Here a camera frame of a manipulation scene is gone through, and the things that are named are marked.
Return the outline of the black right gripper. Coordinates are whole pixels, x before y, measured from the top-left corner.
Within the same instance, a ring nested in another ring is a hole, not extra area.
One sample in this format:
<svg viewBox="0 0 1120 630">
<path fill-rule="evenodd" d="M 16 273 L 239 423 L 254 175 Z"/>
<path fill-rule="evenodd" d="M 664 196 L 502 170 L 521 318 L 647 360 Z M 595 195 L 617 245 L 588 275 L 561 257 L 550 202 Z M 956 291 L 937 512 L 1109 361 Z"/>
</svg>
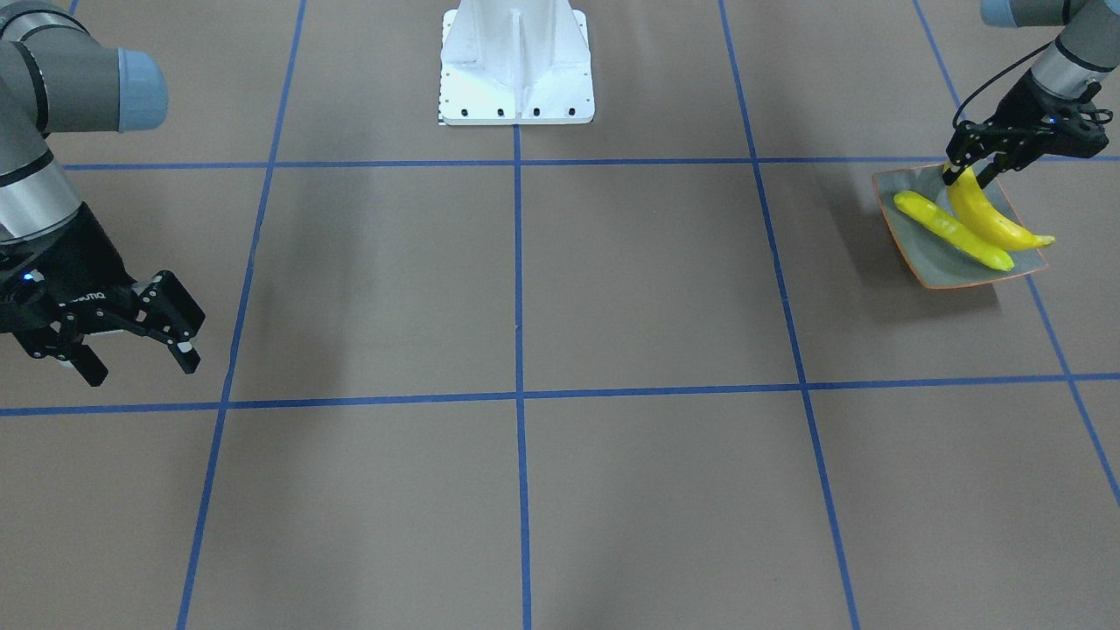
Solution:
<svg viewBox="0 0 1120 630">
<path fill-rule="evenodd" d="M 52 356 L 88 386 L 104 383 L 108 367 L 85 344 L 80 319 L 63 319 L 65 312 L 100 307 L 123 315 L 125 331 L 168 348 L 184 374 L 200 365 L 193 340 L 207 315 L 199 303 L 168 269 L 136 282 L 88 204 L 80 204 L 63 226 L 4 242 L 1 252 L 1 332 L 17 333 L 32 359 Z"/>
</svg>

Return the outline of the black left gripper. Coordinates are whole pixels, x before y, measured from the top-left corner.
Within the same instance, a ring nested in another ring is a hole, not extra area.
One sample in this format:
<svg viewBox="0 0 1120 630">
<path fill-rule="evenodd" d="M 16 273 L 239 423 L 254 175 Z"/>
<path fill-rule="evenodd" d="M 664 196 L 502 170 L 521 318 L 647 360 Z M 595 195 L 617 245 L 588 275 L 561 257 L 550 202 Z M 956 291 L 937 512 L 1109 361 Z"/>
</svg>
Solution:
<svg viewBox="0 0 1120 630">
<path fill-rule="evenodd" d="M 1025 73 L 997 104 L 997 126 L 956 121 L 948 141 L 943 184 L 953 185 L 977 161 L 990 158 L 976 176 L 981 189 L 1004 172 L 1023 172 L 1040 156 L 1092 158 L 1110 143 L 1107 124 L 1113 112 L 1098 108 L 1095 78 L 1079 86 L 1073 98 L 1053 95 L 1032 72 Z"/>
</svg>

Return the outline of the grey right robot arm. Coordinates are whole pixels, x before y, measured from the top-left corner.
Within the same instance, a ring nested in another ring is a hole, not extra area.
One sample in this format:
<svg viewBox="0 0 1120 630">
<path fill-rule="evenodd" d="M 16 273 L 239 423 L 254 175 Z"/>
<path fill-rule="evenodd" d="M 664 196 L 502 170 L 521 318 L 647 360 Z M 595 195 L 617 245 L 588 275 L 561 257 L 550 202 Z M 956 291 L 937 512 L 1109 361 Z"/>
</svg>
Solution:
<svg viewBox="0 0 1120 630">
<path fill-rule="evenodd" d="M 99 43 L 49 1 L 1 12 L 1 331 L 88 386 L 108 367 L 88 335 L 128 332 L 171 351 L 185 374 L 205 314 L 169 270 L 139 282 L 48 146 L 53 133 L 119 133 L 164 123 L 169 95 L 148 53 Z"/>
</svg>

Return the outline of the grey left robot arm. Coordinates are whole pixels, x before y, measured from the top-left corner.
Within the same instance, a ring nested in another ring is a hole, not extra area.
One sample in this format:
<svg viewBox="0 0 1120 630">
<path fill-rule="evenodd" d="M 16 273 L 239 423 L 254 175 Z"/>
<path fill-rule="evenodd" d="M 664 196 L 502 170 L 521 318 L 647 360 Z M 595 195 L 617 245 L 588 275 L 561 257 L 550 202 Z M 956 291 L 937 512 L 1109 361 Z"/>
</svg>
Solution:
<svg viewBox="0 0 1120 630">
<path fill-rule="evenodd" d="M 1053 40 L 1029 52 L 1032 68 L 1005 93 L 983 121 L 956 110 L 941 182 L 953 185 L 976 163 L 984 188 L 1004 172 L 1023 172 L 1044 156 L 1093 158 L 1109 146 L 1111 111 L 1095 105 L 1104 81 L 1119 63 L 1116 1 L 983 1 L 981 19 L 1001 28 L 1060 28 Z"/>
</svg>

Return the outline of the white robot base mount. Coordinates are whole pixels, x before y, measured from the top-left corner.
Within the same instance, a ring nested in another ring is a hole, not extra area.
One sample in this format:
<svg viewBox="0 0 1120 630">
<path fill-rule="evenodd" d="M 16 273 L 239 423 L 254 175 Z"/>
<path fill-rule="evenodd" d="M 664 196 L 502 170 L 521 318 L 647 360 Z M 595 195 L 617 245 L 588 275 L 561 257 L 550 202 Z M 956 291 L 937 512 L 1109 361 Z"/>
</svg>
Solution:
<svg viewBox="0 0 1120 630">
<path fill-rule="evenodd" d="M 568 1 L 461 1 L 441 25 L 438 123 L 592 123 L 591 34 L 584 11 Z"/>
</svg>

